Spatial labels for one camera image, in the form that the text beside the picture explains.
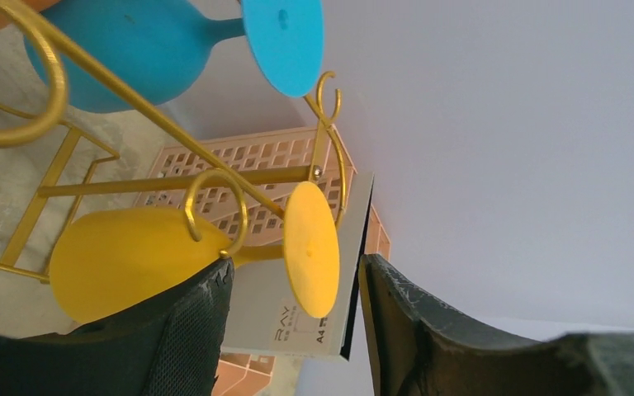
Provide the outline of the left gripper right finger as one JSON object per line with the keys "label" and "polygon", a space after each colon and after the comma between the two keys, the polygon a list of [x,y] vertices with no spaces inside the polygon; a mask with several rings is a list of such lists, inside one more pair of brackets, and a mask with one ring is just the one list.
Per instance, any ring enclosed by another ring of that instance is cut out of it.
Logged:
{"label": "left gripper right finger", "polygon": [[378,395],[634,395],[634,332],[535,341],[476,320],[384,257],[358,268]]}

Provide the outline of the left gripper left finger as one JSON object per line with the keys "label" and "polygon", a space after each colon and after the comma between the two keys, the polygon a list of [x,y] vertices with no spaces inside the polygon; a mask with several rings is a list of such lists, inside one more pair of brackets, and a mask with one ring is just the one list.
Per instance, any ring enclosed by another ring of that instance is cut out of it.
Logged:
{"label": "left gripper left finger", "polygon": [[0,335],[0,395],[209,395],[233,280],[221,259],[70,333]]}

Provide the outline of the yellow plastic wine glass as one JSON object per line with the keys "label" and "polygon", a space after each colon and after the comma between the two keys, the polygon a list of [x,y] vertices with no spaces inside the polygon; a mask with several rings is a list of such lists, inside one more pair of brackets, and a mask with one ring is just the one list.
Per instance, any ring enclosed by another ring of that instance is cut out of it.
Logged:
{"label": "yellow plastic wine glass", "polygon": [[288,198],[279,245],[248,246],[248,209],[235,239],[189,209],[136,207],[82,216],[50,257],[50,285],[60,308],[88,323],[118,313],[188,280],[221,258],[236,266],[283,260],[296,301],[315,317],[335,305],[340,277],[338,235],[329,203],[312,182]]}

